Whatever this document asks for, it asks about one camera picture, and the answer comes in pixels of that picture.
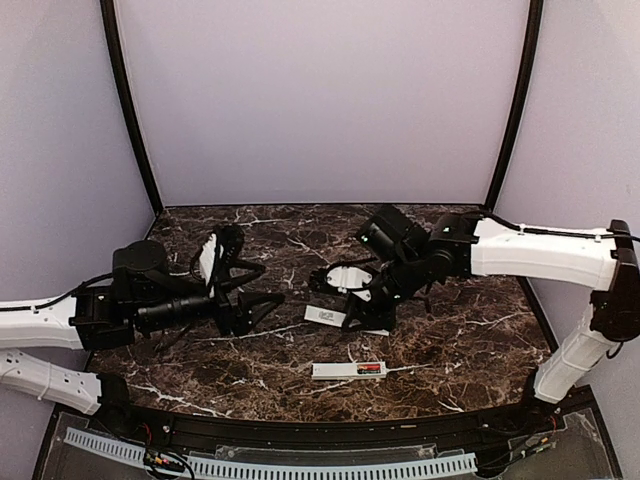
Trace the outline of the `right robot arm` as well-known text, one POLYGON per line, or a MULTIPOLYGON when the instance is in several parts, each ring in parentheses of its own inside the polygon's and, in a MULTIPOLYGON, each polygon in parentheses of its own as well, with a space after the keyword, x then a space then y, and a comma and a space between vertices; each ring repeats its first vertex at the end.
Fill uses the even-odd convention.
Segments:
POLYGON ((391 205, 356 234, 380 261, 379 271, 337 264, 327 283, 348 298, 344 328, 359 321, 389 330, 395 307, 448 278, 493 275, 561 281, 590 288, 578 325, 533 376, 532 395, 516 405, 510 424, 534 432, 608 350, 639 335, 639 265, 635 237, 614 220, 606 228, 549 229, 510 223, 492 213, 446 214, 424 229, 391 205))

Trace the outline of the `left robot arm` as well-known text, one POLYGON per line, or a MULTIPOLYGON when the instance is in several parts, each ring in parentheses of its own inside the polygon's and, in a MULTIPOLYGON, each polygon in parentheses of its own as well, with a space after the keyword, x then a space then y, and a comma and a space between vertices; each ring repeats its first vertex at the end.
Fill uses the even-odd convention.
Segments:
POLYGON ((245 292, 264 266, 240 258, 240 242, 213 236, 192 257, 191 282, 168 269, 164 247, 137 241, 113 254, 111 272, 51 299, 1 305, 3 386, 101 414, 120 436, 141 427, 118 375, 70 370, 27 354, 29 348, 100 351, 128 346, 136 335, 211 320, 221 335, 244 336, 285 300, 279 293, 245 292))

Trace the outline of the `white remote battery cover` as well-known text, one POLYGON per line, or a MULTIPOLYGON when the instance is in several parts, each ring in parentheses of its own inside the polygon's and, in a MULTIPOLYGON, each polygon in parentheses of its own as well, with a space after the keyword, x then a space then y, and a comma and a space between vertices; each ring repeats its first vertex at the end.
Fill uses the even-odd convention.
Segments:
MULTIPOLYGON (((307 305, 305 307, 304 319, 306 321, 315 322, 321 325, 341 328, 346 318, 346 314, 343 312, 315 307, 307 305)), ((362 324, 358 320, 354 320, 350 325, 350 328, 354 330, 363 331, 368 334, 380 335, 388 337, 390 332, 384 329, 372 330, 369 328, 362 329, 362 324)))

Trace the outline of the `white remote control body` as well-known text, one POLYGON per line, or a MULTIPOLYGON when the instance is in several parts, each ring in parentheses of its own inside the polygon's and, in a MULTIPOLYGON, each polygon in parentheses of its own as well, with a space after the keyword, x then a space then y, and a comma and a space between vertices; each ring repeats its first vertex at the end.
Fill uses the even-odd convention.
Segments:
POLYGON ((359 379, 382 379, 387 376, 387 368, 384 362, 351 362, 351 363, 313 363, 311 370, 311 378, 314 381, 329 380, 359 380, 359 379), (384 375, 358 375, 358 364, 380 363, 384 375))

